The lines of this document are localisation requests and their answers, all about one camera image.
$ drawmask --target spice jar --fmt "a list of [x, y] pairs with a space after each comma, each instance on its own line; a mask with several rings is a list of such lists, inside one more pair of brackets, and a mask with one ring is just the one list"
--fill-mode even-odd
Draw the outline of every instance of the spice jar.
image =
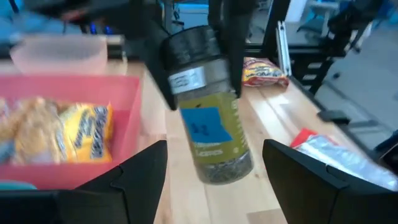
[[199, 178], [208, 184], [243, 178], [253, 164], [228, 61], [213, 30], [201, 26], [179, 32], [164, 42], [163, 51]]

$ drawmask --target wooden table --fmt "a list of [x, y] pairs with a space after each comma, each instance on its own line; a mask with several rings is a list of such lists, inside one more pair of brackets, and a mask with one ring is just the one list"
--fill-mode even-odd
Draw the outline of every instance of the wooden table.
[[[10, 61], [0, 62], [0, 72], [18, 73]], [[156, 224], [284, 224], [262, 161], [263, 140], [271, 138], [289, 145], [302, 128], [309, 128], [358, 150], [334, 124], [318, 119], [319, 109], [293, 83], [287, 89], [247, 87], [239, 100], [239, 113], [254, 170], [232, 184], [205, 185], [195, 173], [180, 112], [167, 109], [144, 66], [110, 61], [107, 72], [135, 75], [142, 80], [139, 150], [167, 140], [169, 164]]]

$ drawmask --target snack bag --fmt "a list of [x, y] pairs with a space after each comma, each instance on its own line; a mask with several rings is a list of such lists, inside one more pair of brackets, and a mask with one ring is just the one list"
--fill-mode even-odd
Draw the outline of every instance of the snack bag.
[[289, 79], [276, 65], [266, 58], [244, 58], [243, 85], [264, 86], [278, 83], [284, 87], [289, 84]]
[[9, 155], [12, 164], [111, 161], [110, 105], [56, 103], [36, 97], [0, 100], [0, 110], [0, 131], [4, 130], [0, 149], [7, 149], [4, 156]]
[[67, 162], [110, 162], [113, 109], [108, 106], [77, 104], [60, 115], [62, 131], [58, 146]]
[[[11, 118], [20, 118], [18, 122]], [[12, 163], [48, 164], [62, 162], [55, 141], [55, 132], [62, 128], [54, 103], [43, 98], [22, 100], [19, 107], [9, 114], [15, 126], [15, 154]]]

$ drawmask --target black jar lid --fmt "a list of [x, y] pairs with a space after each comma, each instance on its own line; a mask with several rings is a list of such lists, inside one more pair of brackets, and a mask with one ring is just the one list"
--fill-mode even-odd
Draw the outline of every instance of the black jar lid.
[[168, 71], [221, 57], [215, 32], [210, 26], [193, 27], [170, 36], [162, 42], [161, 51]]

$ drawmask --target red bin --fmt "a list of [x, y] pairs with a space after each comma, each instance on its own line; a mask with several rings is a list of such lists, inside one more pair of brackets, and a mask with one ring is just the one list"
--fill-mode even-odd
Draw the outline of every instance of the red bin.
[[114, 110], [114, 134], [110, 147], [113, 161], [102, 164], [1, 165], [0, 181], [28, 182], [40, 190], [74, 189], [136, 153], [141, 108], [141, 86], [137, 77], [0, 77], [0, 97], [18, 99], [30, 96], [98, 105], [111, 103]]

